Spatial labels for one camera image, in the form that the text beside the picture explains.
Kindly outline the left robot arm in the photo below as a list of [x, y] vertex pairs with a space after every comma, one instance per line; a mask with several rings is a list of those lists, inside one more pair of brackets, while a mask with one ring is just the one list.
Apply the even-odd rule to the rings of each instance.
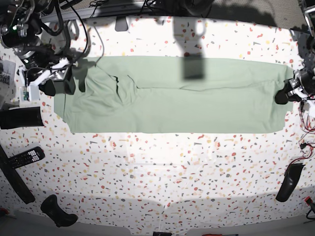
[[298, 53], [302, 59], [302, 68], [294, 72], [289, 80], [285, 103], [315, 100], [315, 2], [300, 0], [299, 6], [306, 21], [306, 30], [294, 30], [298, 43]]

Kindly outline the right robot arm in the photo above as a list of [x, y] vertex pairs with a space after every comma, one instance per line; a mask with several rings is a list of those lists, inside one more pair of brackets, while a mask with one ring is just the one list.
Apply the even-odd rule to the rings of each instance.
[[[38, 37], [43, 32], [50, 36], [62, 34], [64, 48], [56, 53], [50, 44], [44, 44]], [[64, 89], [73, 85], [70, 34], [57, 0], [2, 0], [0, 39], [3, 47], [12, 48], [24, 64], [19, 75], [26, 86], [38, 79], [43, 79], [41, 87], [48, 80]]]

